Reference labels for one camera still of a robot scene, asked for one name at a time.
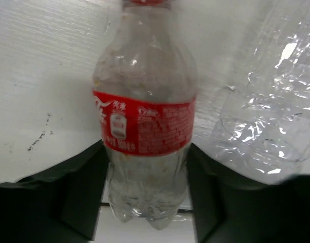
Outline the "clear bottle white cap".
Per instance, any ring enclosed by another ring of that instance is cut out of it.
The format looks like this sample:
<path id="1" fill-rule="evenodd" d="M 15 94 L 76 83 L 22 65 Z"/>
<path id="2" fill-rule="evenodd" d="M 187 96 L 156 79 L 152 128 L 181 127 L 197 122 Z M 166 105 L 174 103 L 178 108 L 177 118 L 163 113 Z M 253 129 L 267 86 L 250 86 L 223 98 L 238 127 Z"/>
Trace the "clear bottle white cap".
<path id="1" fill-rule="evenodd" d="M 310 1 L 274 1 L 252 39 L 247 85 L 227 97 L 210 156 L 266 185 L 310 158 Z"/>

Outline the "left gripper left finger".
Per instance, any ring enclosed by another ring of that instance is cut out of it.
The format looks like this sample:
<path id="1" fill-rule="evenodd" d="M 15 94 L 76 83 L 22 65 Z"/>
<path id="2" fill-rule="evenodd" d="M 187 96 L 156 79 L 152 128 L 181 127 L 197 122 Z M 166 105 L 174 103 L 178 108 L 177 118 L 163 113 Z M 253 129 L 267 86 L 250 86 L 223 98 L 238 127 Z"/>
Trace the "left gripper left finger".
<path id="1" fill-rule="evenodd" d="M 102 142 L 44 171 L 0 183 L 0 242 L 90 242 L 108 158 Z"/>

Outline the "red label cola bottle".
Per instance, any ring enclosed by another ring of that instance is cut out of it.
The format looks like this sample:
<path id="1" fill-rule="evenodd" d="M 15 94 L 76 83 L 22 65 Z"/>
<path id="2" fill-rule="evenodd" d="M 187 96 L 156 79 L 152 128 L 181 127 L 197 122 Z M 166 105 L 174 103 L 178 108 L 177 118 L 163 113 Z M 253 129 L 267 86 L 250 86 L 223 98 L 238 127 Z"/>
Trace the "red label cola bottle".
<path id="1" fill-rule="evenodd" d="M 93 73 L 112 212 L 157 230 L 186 197 L 197 96 L 196 64 L 177 35 L 172 5 L 122 1 L 118 29 Z"/>

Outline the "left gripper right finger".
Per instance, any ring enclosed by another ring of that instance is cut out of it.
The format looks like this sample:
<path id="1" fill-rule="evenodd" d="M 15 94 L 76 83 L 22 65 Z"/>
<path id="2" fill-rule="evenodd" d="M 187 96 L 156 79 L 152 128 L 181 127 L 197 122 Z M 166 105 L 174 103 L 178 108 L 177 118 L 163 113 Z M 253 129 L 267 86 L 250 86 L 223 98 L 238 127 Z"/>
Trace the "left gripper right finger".
<path id="1" fill-rule="evenodd" d="M 310 175 L 265 185 L 196 145 L 187 174 L 197 242 L 310 242 Z"/>

